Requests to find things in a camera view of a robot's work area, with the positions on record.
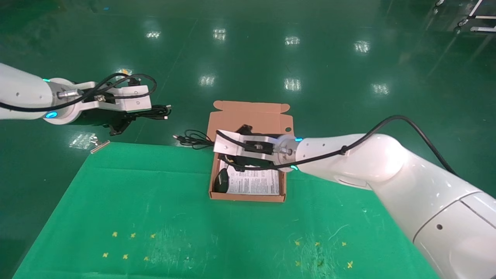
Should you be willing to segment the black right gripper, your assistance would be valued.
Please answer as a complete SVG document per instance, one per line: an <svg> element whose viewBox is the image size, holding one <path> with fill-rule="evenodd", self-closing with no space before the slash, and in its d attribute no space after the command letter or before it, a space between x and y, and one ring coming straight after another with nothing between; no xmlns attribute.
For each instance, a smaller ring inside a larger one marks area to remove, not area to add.
<svg viewBox="0 0 496 279"><path fill-rule="evenodd" d="M240 135L253 135L253 127L250 125L242 125L237 133ZM238 170L249 170L250 168L262 168L263 170L276 170L275 163L273 161L274 154L266 154L266 158L253 158L253 157L232 157L228 163L228 159L225 154L218 154L219 161L219 171L225 169L227 172L237 172Z"/></svg>

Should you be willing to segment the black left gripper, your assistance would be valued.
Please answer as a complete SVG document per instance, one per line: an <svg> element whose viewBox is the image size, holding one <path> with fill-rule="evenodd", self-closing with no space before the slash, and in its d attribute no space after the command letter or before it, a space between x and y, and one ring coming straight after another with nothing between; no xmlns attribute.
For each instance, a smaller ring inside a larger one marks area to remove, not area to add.
<svg viewBox="0 0 496 279"><path fill-rule="evenodd" d="M79 126L110 127L110 136L121 135L136 118L154 119L154 110L126 113L113 110L85 110L73 121Z"/></svg>

